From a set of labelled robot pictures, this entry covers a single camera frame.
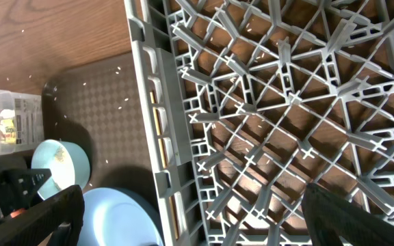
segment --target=clear plastic container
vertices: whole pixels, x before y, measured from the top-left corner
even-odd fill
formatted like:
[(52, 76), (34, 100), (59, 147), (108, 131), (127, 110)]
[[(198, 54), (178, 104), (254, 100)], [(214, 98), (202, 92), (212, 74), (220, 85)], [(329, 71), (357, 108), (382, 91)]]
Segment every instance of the clear plastic container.
[(41, 97), (0, 90), (0, 155), (32, 150), (43, 140)]

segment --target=gray plastic rack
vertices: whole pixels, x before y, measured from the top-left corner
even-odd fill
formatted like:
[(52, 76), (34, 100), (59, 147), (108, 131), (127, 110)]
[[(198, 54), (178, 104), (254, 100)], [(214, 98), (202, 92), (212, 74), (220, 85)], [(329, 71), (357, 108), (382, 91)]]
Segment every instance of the gray plastic rack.
[[(311, 240), (307, 234), (291, 235), (281, 227), (290, 217), (304, 219), (300, 210), (303, 195), (294, 201), (288, 201), (273, 192), (272, 186), (282, 174), (289, 174), (304, 184), (318, 182), (331, 168), (337, 168), (357, 182), (346, 200), (351, 202), (358, 194), (364, 201), (363, 208), (368, 212), (371, 210), (368, 202), (370, 200), (383, 212), (378, 216), (394, 225), (394, 197), (383, 189), (394, 187), (394, 171), (382, 171), (387, 165), (394, 165), (394, 127), (374, 131), (363, 130), (363, 127), (377, 115), (394, 122), (394, 115), (383, 109), (389, 96), (394, 95), (394, 18), (389, 17), (385, 0), (375, 1), (379, 13), (378, 23), (372, 23), (369, 18), (360, 14), (369, 0), (359, 1), (358, 11), (345, 8), (355, 0), (303, 1), (316, 6), (317, 11), (311, 20), (305, 20), (308, 23), (301, 28), (284, 23), (281, 17), (293, 3), (292, 0), (287, 0), (282, 8), (279, 1), (269, 0), (268, 13), (270, 14), (258, 8), (261, 1), (225, 0), (215, 8), (215, 14), (212, 17), (201, 13), (205, 4), (209, 2), (205, 0), (200, 0), (197, 4), (190, 0), (176, 0), (181, 8), (175, 12), (170, 10), (169, 1), (141, 0), (141, 17), (138, 17), (135, 2), (124, 0), (166, 245), (310, 245)], [(239, 25), (235, 24), (229, 14), (230, 5), (244, 11), (244, 18)], [(327, 23), (325, 11), (341, 17), (341, 20), (332, 33), (328, 25), (324, 25), (325, 37), (321, 39), (311, 33), (309, 28), (319, 16), (322, 17), (324, 23)], [(248, 39), (241, 34), (247, 29), (251, 16), (258, 16), (272, 24), (259, 41)], [(198, 18), (208, 22), (203, 39), (191, 31)], [(294, 44), (290, 44), (288, 38), (280, 39), (277, 42), (277, 52), (274, 52), (264, 44), (277, 28), (295, 34), (297, 39)], [(231, 37), (231, 41), (219, 53), (206, 46), (215, 29), (223, 29)], [(179, 40), (187, 44), (187, 52), (179, 54), (176, 47)], [(236, 54), (231, 52), (237, 40), (242, 40), (254, 47), (247, 62), (242, 62)], [(294, 51), (301, 40), (307, 40), (316, 48), (295, 54)], [(349, 54), (344, 49), (370, 40), (378, 40), (378, 42), (367, 57)], [(391, 71), (385, 70), (372, 59), (381, 45), (386, 45), (386, 56)], [(198, 71), (197, 59), (202, 52), (216, 57), (210, 75)], [(257, 62), (264, 55), (272, 57), (273, 60)], [(348, 82), (342, 83), (341, 81), (336, 55), (360, 65)], [(316, 69), (307, 70), (296, 63), (308, 57), (321, 59)], [(217, 71), (222, 65), (227, 65), (231, 72), (218, 75)], [(264, 81), (254, 75), (255, 72), (268, 68), (276, 69), (276, 73), (270, 79)], [(324, 69), (322, 76), (318, 75), (321, 68)], [(371, 84), (369, 77), (364, 77), (361, 73), (365, 68), (386, 78), (386, 82)], [(301, 89), (296, 89), (293, 84), (293, 69), (308, 76), (308, 80)], [(273, 85), (276, 78), (282, 81), (282, 89)], [(303, 98), (303, 91), (313, 79), (325, 85), (328, 93)], [(195, 83), (197, 96), (190, 98), (185, 96), (183, 80)], [(225, 80), (232, 82), (228, 90), (223, 90), (219, 86), (219, 82)], [(263, 91), (255, 95), (255, 91), (251, 89), (252, 83), (261, 84), (264, 87)], [(238, 96), (233, 96), (234, 90), (238, 87), (241, 88), (244, 96), (240, 99)], [(155, 90), (156, 103), (151, 100), (150, 90)], [(284, 102), (259, 107), (259, 102), (268, 90), (284, 98)], [(379, 104), (367, 100), (379, 96), (382, 97)], [(308, 102), (324, 98), (333, 98), (333, 100), (323, 114), (307, 106)], [(223, 108), (228, 100), (235, 103), (237, 111), (226, 115), (223, 114)], [(357, 128), (351, 126), (348, 103), (359, 103), (371, 109), (367, 119), (362, 121)], [(336, 105), (342, 108), (345, 126), (337, 124), (328, 117), (331, 109)], [(316, 125), (303, 139), (281, 126), (281, 122), (294, 106), (318, 119)], [(279, 121), (273, 122), (263, 115), (263, 112), (279, 107), (286, 107)], [(156, 129), (156, 115), (160, 118), (160, 133)], [(223, 121), (223, 119), (239, 115), (244, 119), (239, 126), (234, 128)], [(241, 132), (243, 125), (252, 116), (261, 118), (263, 124), (272, 127), (260, 144), (252, 143)], [(201, 124), (205, 137), (194, 138), (192, 124)], [(212, 144), (211, 129), (215, 124), (231, 133), (231, 138), (222, 150), (215, 148)], [(345, 143), (332, 158), (310, 144), (309, 138), (320, 124), (327, 124), (347, 137)], [(291, 158), (283, 162), (270, 154), (265, 147), (276, 131), (298, 143)], [(244, 166), (238, 165), (226, 154), (234, 139), (240, 139), (250, 146), (246, 149)], [(393, 144), (386, 147), (384, 143), (390, 141)], [(361, 172), (357, 157), (359, 148), (380, 155), (368, 172)], [(354, 172), (339, 163), (343, 151), (347, 149), (352, 153), (351, 162)], [(166, 155), (168, 162), (166, 165), (161, 160), (163, 154)], [(326, 166), (319, 175), (307, 180), (290, 168), (292, 160), (298, 154), (303, 159), (319, 157), (325, 160)], [(248, 167), (257, 165), (262, 159), (268, 160), (267, 163), (271, 161), (280, 170), (268, 182), (256, 179), (247, 171)], [(216, 172), (217, 165), (222, 161), (230, 163), (239, 174), (231, 185), (221, 182)], [(241, 178), (247, 178), (261, 186), (255, 202), (250, 203), (235, 190)], [(235, 223), (227, 219), (224, 212), (232, 199), (238, 201), (241, 209), (245, 211), (243, 217), (238, 218)], [(278, 221), (268, 215), (272, 199), (278, 200), (286, 208), (282, 219)], [(262, 235), (245, 233), (242, 227), (243, 222), (251, 217), (266, 224), (268, 233)], [(220, 221), (221, 227), (211, 227), (211, 220), (214, 219)]]

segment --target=wood grain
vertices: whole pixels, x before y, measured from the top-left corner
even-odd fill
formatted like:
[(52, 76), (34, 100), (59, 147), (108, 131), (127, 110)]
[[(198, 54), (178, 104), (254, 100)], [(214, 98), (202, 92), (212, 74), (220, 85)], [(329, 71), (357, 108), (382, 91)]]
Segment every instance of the wood grain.
[(0, 0), (0, 89), (40, 94), (61, 70), (130, 50), (122, 0)]

